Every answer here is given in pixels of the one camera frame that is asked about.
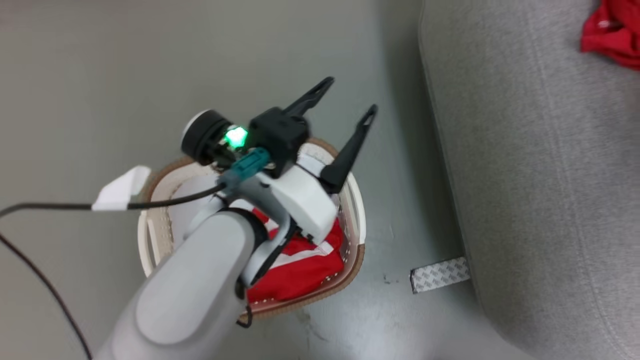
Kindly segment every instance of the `adhesive strip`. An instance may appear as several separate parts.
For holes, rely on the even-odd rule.
[[[464,257],[415,268],[409,274],[414,294],[456,284],[471,278]]]

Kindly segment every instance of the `laundry basket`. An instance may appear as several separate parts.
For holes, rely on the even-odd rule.
[[[300,158],[312,158],[320,166],[331,163],[336,155],[337,151],[331,145],[315,138],[311,138],[300,149]],[[203,167],[190,158],[182,158],[154,174],[141,192],[140,201],[171,199],[185,181],[213,173],[211,167]],[[366,221],[362,197],[353,174],[347,177],[337,202],[339,224],[345,235],[340,249],[344,262],[342,272],[328,277],[318,289],[305,296],[283,302],[262,299],[250,304],[254,319],[285,313],[321,300],[344,289],[355,278],[364,260]],[[155,265],[170,255],[173,248],[172,221],[168,209],[142,211],[138,220],[138,250],[145,275],[149,276]]]

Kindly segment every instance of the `red cloth on sofa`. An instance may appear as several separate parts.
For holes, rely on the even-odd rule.
[[[256,209],[253,213],[263,224],[269,220]],[[273,238],[277,232],[278,229],[271,230],[269,237]],[[344,268],[340,257],[343,238],[337,219],[325,243],[319,246],[302,236],[294,236],[267,274],[248,290],[249,302],[265,299],[285,301],[313,292],[327,277],[333,277]]]
[[[584,23],[580,50],[640,70],[640,0],[602,0]]]

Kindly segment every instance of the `green led light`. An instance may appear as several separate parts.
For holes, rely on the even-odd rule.
[[[227,131],[227,133],[225,134],[225,140],[227,141],[229,146],[236,149],[238,147],[244,146],[244,141],[246,140],[247,134],[248,133],[245,129],[239,126],[234,127],[233,129]]]

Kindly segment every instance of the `gray floor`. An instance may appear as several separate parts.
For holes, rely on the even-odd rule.
[[[339,294],[234,329],[213,358],[528,359],[491,330],[468,282],[411,293],[410,269],[463,252],[422,85],[419,13],[419,0],[3,1],[0,202],[91,200],[129,167],[179,156],[199,110],[246,124],[335,76],[310,114],[316,136],[340,147],[380,106],[355,167],[365,263]],[[0,225],[60,287],[95,349],[143,280],[135,221],[29,213]],[[82,358],[54,302],[5,250],[0,286],[0,357]]]

